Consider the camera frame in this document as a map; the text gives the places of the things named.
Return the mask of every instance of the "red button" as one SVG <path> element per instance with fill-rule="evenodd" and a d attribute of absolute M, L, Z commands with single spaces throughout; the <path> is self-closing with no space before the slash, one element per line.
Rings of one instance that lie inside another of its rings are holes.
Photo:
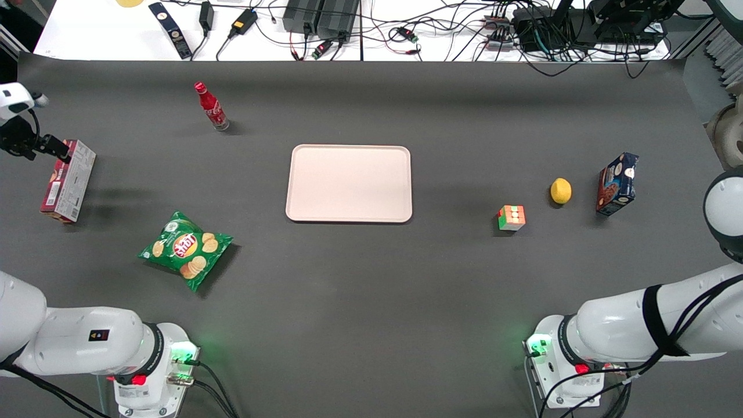
<path fill-rule="evenodd" d="M 138 374 L 132 377 L 132 385 L 142 386 L 144 385 L 144 382 L 146 381 L 147 381 L 147 376 L 144 376 L 143 374 Z"/>
<path fill-rule="evenodd" d="M 575 373 L 578 374 L 584 374 L 587 373 L 590 369 L 588 368 L 587 364 L 576 364 L 575 365 Z"/>

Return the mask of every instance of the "white tray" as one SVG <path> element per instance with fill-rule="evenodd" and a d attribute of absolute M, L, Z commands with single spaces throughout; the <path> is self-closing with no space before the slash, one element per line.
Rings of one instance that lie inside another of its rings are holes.
<path fill-rule="evenodd" d="M 407 148 L 302 144 L 291 153 L 289 219 L 401 223 L 412 214 Z"/>

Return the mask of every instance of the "green led light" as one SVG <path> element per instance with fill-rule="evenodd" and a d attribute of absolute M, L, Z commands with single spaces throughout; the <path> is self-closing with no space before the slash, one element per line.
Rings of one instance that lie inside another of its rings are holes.
<path fill-rule="evenodd" d="M 532 353 L 546 354 L 547 348 L 552 342 L 552 337 L 546 334 L 534 334 L 526 341 Z"/>
<path fill-rule="evenodd" d="M 190 360 L 196 357 L 196 346 L 191 341 L 173 343 L 170 355 L 173 359 Z"/>

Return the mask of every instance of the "yellow lemon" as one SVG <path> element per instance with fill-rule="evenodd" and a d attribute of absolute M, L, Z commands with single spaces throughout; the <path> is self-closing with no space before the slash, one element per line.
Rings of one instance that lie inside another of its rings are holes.
<path fill-rule="evenodd" d="M 144 0 L 116 0 L 121 7 L 134 7 L 139 6 Z"/>
<path fill-rule="evenodd" d="M 568 203 L 568 200 L 573 195 L 573 188 L 570 187 L 570 183 L 567 180 L 557 179 L 552 183 L 552 187 L 550 187 L 550 194 L 555 203 L 564 205 Z"/>

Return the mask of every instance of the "rubik's cube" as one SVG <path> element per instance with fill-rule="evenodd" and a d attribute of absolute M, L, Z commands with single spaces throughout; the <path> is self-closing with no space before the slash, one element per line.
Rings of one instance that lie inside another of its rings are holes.
<path fill-rule="evenodd" d="M 505 205 L 498 211 L 498 229 L 502 231 L 518 231 L 526 225 L 526 215 L 523 206 Z"/>

